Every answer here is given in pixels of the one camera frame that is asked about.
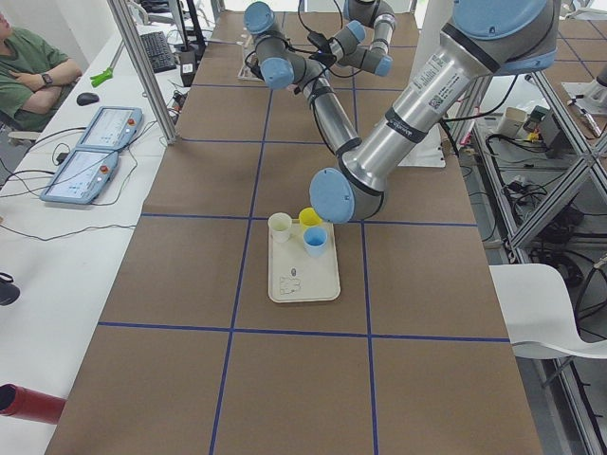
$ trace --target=wristwatch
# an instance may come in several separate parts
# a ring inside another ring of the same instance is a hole
[[[51,78],[49,74],[43,73],[43,74],[41,74],[41,76],[42,76],[42,80],[45,82],[45,87],[49,87],[50,85],[53,84],[53,78]]]

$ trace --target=black mouse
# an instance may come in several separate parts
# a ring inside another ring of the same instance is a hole
[[[99,101],[99,95],[91,92],[81,93],[77,98],[76,102],[79,106],[85,106],[86,104],[92,104],[93,102]]]

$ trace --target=yellow cup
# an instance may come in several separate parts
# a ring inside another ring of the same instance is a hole
[[[311,207],[306,207],[300,211],[299,220],[302,231],[322,223],[322,218]]]

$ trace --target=white cup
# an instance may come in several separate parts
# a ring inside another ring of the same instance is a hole
[[[506,137],[516,137],[526,120],[527,112],[516,107],[508,107],[497,125],[496,133]]]
[[[274,213],[267,220],[267,226],[274,242],[283,244],[291,236],[293,220],[290,215],[282,212]]]
[[[329,234],[327,234],[324,227],[309,227],[303,233],[303,246],[307,254],[313,258],[318,258],[326,249],[328,239]]]

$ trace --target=hand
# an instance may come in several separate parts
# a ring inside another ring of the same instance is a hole
[[[16,81],[23,84],[32,92],[37,92],[45,86],[45,81],[40,74],[17,73],[15,71],[9,71],[9,73]]]

